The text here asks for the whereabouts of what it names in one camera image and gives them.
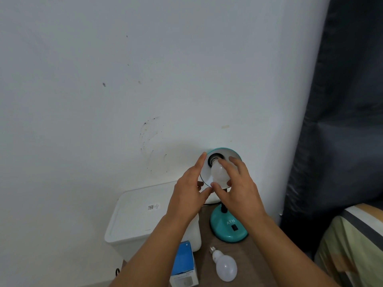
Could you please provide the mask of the white light bulb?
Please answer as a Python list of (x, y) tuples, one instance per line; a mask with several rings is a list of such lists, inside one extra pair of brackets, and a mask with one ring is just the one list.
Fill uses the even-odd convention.
[(237, 276), (237, 263), (235, 260), (231, 256), (223, 254), (214, 246), (209, 248), (209, 253), (212, 255), (218, 277), (224, 282), (233, 281)]
[(227, 189), (230, 187), (227, 184), (230, 180), (230, 177), (226, 169), (224, 169), (222, 164), (219, 162), (219, 158), (215, 158), (212, 162), (211, 176), (213, 178), (213, 182), (217, 183), (222, 189)]

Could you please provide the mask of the dark grey curtain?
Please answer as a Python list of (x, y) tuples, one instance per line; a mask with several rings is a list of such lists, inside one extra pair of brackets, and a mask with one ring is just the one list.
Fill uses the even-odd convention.
[(383, 199), (383, 0), (330, 0), (281, 229), (314, 255), (333, 217)]

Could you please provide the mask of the blue cardboard bulb box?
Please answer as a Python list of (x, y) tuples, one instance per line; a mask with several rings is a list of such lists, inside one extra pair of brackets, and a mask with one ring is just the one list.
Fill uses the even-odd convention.
[(194, 287), (199, 285), (191, 243), (181, 242), (170, 276), (171, 287)]

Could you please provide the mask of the white plastic storage box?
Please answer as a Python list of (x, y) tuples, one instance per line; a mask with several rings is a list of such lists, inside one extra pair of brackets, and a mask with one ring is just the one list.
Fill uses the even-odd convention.
[(104, 236), (128, 262), (166, 214), (176, 181), (135, 189), (117, 200)]

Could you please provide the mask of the person's left forearm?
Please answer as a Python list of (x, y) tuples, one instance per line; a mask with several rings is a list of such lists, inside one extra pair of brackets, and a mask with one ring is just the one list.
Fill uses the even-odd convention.
[(168, 287), (177, 250), (194, 217), (166, 214), (109, 287)]

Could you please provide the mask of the person's right hand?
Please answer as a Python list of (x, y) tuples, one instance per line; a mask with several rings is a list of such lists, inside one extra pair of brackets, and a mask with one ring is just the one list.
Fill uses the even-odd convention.
[[(224, 169), (229, 174), (229, 162), (219, 159)], [(229, 203), (224, 204), (231, 214), (239, 220), (248, 232), (267, 218), (267, 214), (258, 192), (258, 188), (250, 176), (250, 181), (229, 180), (231, 189)]]

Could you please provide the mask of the person's left hand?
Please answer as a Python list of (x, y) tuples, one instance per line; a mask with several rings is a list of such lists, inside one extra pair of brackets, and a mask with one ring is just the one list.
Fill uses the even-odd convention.
[(203, 152), (194, 166), (178, 179), (167, 208), (166, 217), (188, 226), (205, 203), (199, 203), (199, 193), (204, 183), (199, 175), (204, 166), (207, 153)]

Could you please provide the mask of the striped yellow pillow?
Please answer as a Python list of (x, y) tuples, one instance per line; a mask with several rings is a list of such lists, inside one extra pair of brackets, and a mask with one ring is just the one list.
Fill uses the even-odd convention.
[(383, 287), (383, 201), (354, 205), (336, 216), (314, 262), (342, 287)]

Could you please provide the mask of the teal desk lamp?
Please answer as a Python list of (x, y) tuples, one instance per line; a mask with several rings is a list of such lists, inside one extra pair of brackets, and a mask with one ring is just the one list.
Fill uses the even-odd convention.
[[(229, 162), (229, 157), (241, 159), (237, 152), (229, 148), (220, 147), (207, 152), (207, 158), (199, 175), (204, 184), (210, 186), (213, 182), (211, 176), (213, 160), (219, 158)], [(231, 186), (224, 190), (229, 192), (230, 189)], [(237, 243), (243, 241), (248, 236), (244, 226), (229, 212), (222, 202), (211, 213), (209, 224), (213, 234), (219, 240), (226, 243)]]

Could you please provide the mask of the person's right forearm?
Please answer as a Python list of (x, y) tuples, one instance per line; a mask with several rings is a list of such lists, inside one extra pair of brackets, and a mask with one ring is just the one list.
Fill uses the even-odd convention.
[(265, 213), (242, 219), (278, 287), (339, 287)]

